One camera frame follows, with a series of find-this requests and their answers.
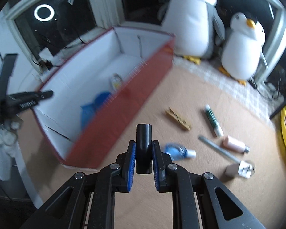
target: yellow penguin beak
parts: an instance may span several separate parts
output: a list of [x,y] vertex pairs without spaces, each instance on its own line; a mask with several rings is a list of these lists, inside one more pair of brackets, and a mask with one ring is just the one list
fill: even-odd
[[252,28],[252,29],[255,29],[255,28],[256,28],[255,22],[254,22],[253,20],[251,20],[251,19],[248,19],[248,20],[247,20],[247,26],[250,27],[250,28]]

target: metal rod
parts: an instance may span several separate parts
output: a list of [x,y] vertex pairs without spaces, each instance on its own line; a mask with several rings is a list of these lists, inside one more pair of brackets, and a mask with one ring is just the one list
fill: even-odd
[[198,136],[198,139],[199,139],[201,142],[205,143],[206,145],[210,146],[211,148],[213,148],[213,149],[219,151],[220,153],[222,153],[223,155],[225,155],[225,156],[228,157],[229,159],[233,160],[234,162],[236,162],[236,163],[240,163],[240,162],[241,162],[237,157],[235,157],[234,155],[232,155],[230,152],[228,152],[228,151],[222,149],[220,146],[218,146],[217,144],[215,144],[215,143],[212,142],[211,140],[207,139],[206,137],[199,135],[199,136]]

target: blue gripper pad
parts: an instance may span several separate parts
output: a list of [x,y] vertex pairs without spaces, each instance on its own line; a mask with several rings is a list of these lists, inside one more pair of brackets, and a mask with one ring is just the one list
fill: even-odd
[[159,187],[160,187],[159,169],[158,169],[158,162],[157,162],[157,158],[156,158],[156,151],[155,151],[155,145],[154,144],[153,144],[152,157],[153,157],[155,186],[156,186],[156,190],[159,191]]
[[136,163],[136,144],[132,145],[131,158],[128,168],[127,190],[130,192],[133,183],[134,164]]

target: blue bottle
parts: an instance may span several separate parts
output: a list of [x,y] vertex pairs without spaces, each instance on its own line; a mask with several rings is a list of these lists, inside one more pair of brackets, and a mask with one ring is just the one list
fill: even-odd
[[194,150],[187,150],[183,145],[178,143],[167,143],[164,152],[170,155],[172,161],[196,157]]

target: small penguin plush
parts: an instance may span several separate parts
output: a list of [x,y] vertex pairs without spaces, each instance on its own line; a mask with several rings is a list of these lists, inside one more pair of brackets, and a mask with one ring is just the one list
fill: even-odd
[[267,66],[262,52],[265,32],[261,23],[246,18],[243,13],[232,16],[230,28],[219,70],[245,85],[256,72],[260,59]]
[[175,54],[200,64],[209,59],[216,44],[225,40],[225,28],[217,14],[217,0],[170,0],[162,30],[176,35]]

